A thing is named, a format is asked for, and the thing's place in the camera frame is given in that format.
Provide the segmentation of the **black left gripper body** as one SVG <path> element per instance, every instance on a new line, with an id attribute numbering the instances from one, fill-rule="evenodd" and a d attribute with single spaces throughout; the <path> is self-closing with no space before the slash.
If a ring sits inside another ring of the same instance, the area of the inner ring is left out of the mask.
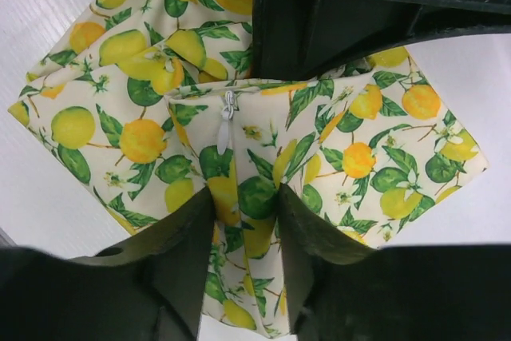
<path id="1" fill-rule="evenodd" d="M 382 50 L 510 31 L 510 0 L 253 0 L 253 73 L 304 80 Z"/>

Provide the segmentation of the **lemon print skirt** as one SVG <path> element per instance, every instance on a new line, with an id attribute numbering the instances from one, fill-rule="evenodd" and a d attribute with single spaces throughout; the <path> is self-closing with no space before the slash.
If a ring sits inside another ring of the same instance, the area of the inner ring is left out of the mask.
<path id="1" fill-rule="evenodd" d="M 481 174 L 477 142 L 404 47 L 306 81 L 252 76 L 252 0 L 95 0 L 9 108 L 130 234 L 202 188 L 202 311 L 288 335 L 276 198 L 380 248 Z"/>

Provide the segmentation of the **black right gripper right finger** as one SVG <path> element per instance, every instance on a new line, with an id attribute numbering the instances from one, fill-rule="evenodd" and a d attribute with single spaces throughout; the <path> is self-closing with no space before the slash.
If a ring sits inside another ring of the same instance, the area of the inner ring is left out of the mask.
<path id="1" fill-rule="evenodd" d="M 375 250 L 314 214 L 285 185 L 277 216 L 298 339 L 509 339 L 509 246 Z"/>

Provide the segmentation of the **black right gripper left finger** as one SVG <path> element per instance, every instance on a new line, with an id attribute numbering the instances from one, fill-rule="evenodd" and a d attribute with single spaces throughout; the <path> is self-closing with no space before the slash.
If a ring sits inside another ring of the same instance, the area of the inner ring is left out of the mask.
<path id="1" fill-rule="evenodd" d="M 207 189 L 95 256 L 1 250 L 4 340 L 194 340 L 212 246 Z"/>

